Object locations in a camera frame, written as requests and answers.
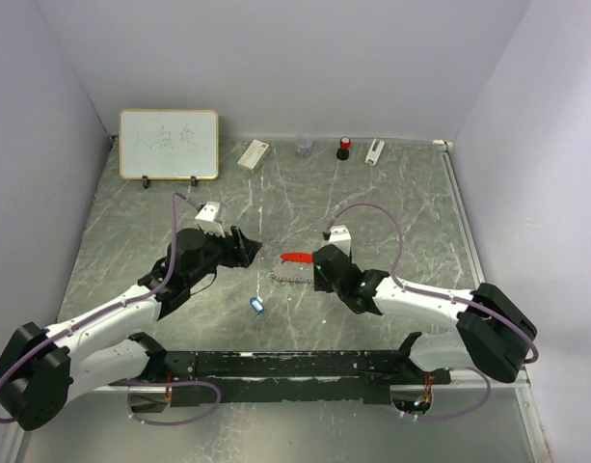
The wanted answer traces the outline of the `blue tagged key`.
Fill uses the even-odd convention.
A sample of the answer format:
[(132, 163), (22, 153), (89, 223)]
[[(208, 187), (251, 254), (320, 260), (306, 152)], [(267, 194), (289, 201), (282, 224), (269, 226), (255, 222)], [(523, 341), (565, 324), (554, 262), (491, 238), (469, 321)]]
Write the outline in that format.
[(258, 296), (252, 297), (250, 299), (250, 305), (256, 313), (264, 313), (265, 312), (264, 302)]

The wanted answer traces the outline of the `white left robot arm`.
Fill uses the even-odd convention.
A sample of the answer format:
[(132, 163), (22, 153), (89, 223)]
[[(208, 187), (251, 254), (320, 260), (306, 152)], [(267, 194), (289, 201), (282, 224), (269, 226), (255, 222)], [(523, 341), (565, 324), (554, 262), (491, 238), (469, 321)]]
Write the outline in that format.
[(249, 267), (261, 248), (236, 226), (223, 236), (183, 229), (166, 255), (112, 301), (45, 328), (34, 322), (18, 327), (0, 355), (0, 406), (7, 413), (0, 423), (35, 430), (101, 386), (161, 381), (166, 352), (145, 328), (181, 307), (219, 267)]

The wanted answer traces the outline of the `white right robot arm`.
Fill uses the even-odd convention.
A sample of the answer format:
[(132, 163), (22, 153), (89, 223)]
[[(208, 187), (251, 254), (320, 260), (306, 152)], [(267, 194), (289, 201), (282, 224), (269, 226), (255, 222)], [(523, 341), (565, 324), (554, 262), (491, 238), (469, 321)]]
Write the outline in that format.
[(447, 330), (417, 336), (396, 359), (406, 383), (439, 368), (476, 368), (512, 383), (533, 350), (537, 328), (495, 285), (468, 290), (396, 282), (386, 271), (362, 271), (334, 244), (314, 252), (312, 265), (314, 289), (335, 294), (353, 313), (403, 315)]

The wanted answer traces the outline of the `white cardboard box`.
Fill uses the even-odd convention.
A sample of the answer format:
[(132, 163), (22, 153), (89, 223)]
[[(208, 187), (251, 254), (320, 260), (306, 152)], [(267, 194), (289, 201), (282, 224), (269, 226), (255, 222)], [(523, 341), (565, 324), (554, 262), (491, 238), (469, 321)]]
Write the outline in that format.
[(250, 175), (253, 175), (269, 152), (269, 144), (254, 139), (237, 161), (237, 165)]

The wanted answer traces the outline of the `clear jar of paperclips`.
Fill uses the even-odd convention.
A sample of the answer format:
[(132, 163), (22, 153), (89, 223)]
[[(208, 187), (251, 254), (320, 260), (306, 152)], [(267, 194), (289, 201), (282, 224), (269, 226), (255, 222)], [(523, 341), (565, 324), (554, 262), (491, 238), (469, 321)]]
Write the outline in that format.
[(312, 154), (313, 142), (307, 134), (301, 133), (295, 137), (295, 152), (298, 156), (307, 158)]

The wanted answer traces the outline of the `black whiteboard stand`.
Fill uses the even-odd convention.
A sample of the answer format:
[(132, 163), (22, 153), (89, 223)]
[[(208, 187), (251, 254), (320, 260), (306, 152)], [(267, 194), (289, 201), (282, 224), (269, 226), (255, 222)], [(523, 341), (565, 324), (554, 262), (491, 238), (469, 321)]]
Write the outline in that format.
[[(150, 187), (150, 179), (147, 176), (142, 176), (141, 178), (142, 186), (144, 189), (148, 189)], [(189, 186), (190, 187), (197, 187), (199, 183), (199, 179), (197, 177), (190, 177), (189, 178)]]

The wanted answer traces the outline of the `red black stamp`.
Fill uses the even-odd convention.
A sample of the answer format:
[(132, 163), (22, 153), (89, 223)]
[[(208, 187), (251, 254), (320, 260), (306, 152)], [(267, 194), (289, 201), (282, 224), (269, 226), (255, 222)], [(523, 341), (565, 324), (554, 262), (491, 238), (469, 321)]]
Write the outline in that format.
[(336, 158), (338, 160), (346, 160), (349, 158), (351, 144), (352, 141), (349, 137), (341, 137), (339, 139), (339, 146), (336, 150)]

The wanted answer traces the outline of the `white stapler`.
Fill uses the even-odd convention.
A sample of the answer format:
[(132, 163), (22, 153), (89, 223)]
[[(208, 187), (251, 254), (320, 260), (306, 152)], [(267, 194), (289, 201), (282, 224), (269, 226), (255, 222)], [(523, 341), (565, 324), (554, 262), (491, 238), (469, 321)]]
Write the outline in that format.
[(375, 138), (368, 149), (364, 162), (369, 166), (376, 166), (384, 149), (385, 141)]

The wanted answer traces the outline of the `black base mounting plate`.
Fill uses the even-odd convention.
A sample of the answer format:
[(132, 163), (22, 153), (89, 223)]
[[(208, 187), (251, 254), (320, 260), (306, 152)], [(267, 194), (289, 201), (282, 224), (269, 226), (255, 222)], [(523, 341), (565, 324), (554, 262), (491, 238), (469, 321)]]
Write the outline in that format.
[(355, 400), (390, 404), (392, 387), (424, 386), (428, 374), (400, 350), (170, 351), (173, 380), (216, 386), (223, 403)]

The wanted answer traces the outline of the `small whiteboard yellow frame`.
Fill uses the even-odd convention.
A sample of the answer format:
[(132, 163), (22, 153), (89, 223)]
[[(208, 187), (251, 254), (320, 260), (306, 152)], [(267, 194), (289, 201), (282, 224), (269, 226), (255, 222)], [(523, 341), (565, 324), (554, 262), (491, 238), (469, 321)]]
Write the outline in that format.
[(120, 176), (128, 180), (213, 180), (219, 175), (219, 116), (214, 110), (123, 109)]

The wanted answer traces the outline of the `aluminium rail frame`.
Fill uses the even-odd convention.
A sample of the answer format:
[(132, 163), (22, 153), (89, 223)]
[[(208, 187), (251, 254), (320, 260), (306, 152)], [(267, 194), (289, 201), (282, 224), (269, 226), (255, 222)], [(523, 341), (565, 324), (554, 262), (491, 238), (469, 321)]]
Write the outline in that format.
[[(476, 250), (457, 177), (455, 176), (450, 159), (452, 143), (445, 140), (434, 140), (433, 145), (443, 160), (445, 176), (451, 189), (453, 208), (459, 216), (459, 229), (467, 247), (467, 256), (473, 279), (478, 284), (482, 283), (485, 281), (485, 274)], [(532, 461), (552, 462), (551, 451), (546, 440), (545, 430), (540, 420), (532, 392), (532, 383), (525, 368), (520, 370), (518, 382), (514, 384), (514, 391), (520, 410), (520, 416), (524, 424), (524, 432), (530, 447)]]

